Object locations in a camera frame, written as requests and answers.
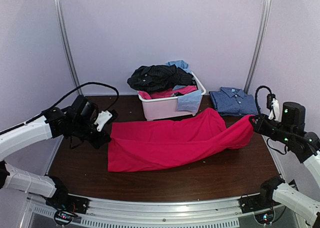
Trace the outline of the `red t-shirt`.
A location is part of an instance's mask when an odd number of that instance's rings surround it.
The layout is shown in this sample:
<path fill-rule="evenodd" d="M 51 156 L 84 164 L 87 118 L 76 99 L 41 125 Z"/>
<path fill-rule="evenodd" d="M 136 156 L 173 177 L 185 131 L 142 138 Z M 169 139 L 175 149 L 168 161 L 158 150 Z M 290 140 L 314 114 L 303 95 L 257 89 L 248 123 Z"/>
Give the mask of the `red t-shirt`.
<path fill-rule="evenodd" d="M 253 134 L 248 115 L 227 127 L 212 108 L 180 121 L 113 123 L 107 170 L 141 172 L 179 167 L 225 149 L 243 148 Z"/>

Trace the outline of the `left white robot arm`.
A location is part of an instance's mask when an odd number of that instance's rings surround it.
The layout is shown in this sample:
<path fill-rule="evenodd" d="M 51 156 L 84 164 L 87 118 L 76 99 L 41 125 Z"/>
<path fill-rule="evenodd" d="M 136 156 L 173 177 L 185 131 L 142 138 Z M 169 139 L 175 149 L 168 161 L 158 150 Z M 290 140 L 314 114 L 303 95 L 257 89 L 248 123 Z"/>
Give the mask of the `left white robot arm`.
<path fill-rule="evenodd" d="M 99 111 L 98 106 L 79 95 L 72 105 L 42 111 L 30 120 L 0 133 L 0 187 L 44 197 L 51 206 L 67 210 L 72 199 L 63 182 L 53 176 L 39 176 L 18 169 L 5 161 L 9 155 L 40 141 L 63 136 L 87 141 L 95 149 L 111 141 L 104 126 L 118 114 L 115 110 Z"/>

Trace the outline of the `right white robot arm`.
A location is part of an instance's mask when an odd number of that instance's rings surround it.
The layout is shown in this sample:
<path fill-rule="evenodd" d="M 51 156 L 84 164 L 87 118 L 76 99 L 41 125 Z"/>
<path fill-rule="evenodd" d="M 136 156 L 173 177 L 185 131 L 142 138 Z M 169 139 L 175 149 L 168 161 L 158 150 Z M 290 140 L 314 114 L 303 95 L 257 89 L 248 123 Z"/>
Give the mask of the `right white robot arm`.
<path fill-rule="evenodd" d="M 270 114 L 259 114 L 249 118 L 253 130 L 284 145 L 282 154 L 291 153 L 294 164 L 302 174 L 311 179 L 311 186 L 320 188 L 320 138 L 315 132 L 305 131 L 304 106 L 296 102 L 285 102 L 282 106 L 276 99 L 267 105 Z M 320 197 L 309 197 L 293 188 L 284 178 L 274 177 L 260 187 L 256 198 L 259 208 L 266 209 L 272 203 L 279 203 L 304 219 L 311 228 L 320 226 Z"/>

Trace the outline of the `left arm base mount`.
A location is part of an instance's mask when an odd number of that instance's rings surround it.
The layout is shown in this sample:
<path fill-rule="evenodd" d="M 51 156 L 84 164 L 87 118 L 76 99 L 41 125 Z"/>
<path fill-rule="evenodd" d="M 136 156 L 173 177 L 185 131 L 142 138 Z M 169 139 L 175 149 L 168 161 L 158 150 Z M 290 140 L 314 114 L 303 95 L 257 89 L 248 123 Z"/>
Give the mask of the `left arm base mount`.
<path fill-rule="evenodd" d="M 86 214 L 89 206 L 89 199 L 67 195 L 66 198 L 44 198 L 45 203 L 57 210 L 67 211 L 73 214 Z"/>

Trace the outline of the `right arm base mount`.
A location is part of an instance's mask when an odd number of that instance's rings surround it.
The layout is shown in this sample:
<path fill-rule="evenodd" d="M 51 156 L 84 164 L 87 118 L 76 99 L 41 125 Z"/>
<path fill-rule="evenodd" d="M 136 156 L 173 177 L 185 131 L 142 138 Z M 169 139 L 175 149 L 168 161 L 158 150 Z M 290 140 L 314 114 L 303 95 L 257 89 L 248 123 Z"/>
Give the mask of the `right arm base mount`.
<path fill-rule="evenodd" d="M 262 210 L 271 210 L 275 206 L 280 205 L 280 203 L 277 203 L 274 201 L 271 201 L 271 202 L 261 201 L 260 194 L 250 195 L 250 196 L 247 194 L 244 194 L 238 199 L 238 204 L 243 214 L 262 211 Z"/>

